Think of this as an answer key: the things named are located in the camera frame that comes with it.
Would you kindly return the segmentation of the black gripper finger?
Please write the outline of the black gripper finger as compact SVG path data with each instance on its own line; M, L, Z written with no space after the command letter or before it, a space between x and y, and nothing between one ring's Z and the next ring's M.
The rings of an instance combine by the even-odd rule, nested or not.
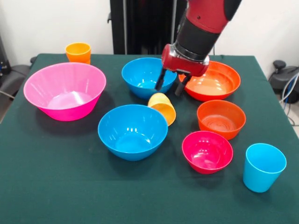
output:
M155 86L155 89L157 91L161 90L161 88L163 86L165 73L166 73L166 69L162 69L161 73L160 73L160 76L159 76L159 78L156 82L156 86Z
M186 84L190 81L190 75L185 75L182 82L179 83L179 85L176 88L175 95L181 95L183 92Z

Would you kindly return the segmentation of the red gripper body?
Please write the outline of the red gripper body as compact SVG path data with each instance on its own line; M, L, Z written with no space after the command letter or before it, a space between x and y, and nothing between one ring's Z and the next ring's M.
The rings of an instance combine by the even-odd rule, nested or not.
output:
M209 66L209 56L202 62L191 61L178 54L173 44L164 47L161 59L163 69L194 77L202 76Z

